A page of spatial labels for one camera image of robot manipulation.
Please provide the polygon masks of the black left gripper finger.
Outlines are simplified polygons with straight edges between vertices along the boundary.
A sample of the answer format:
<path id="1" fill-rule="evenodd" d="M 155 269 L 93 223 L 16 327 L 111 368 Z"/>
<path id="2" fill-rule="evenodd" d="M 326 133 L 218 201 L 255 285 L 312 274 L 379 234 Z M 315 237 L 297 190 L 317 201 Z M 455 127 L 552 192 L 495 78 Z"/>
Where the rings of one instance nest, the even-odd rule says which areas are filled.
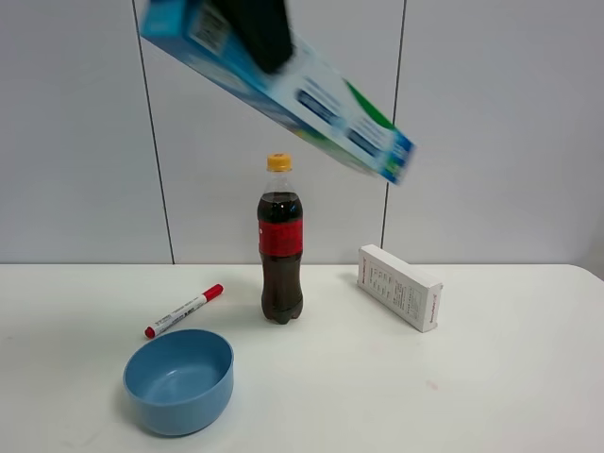
<path id="1" fill-rule="evenodd" d="M 217 0 L 213 4 L 264 73 L 275 74 L 293 56 L 283 0 Z"/>

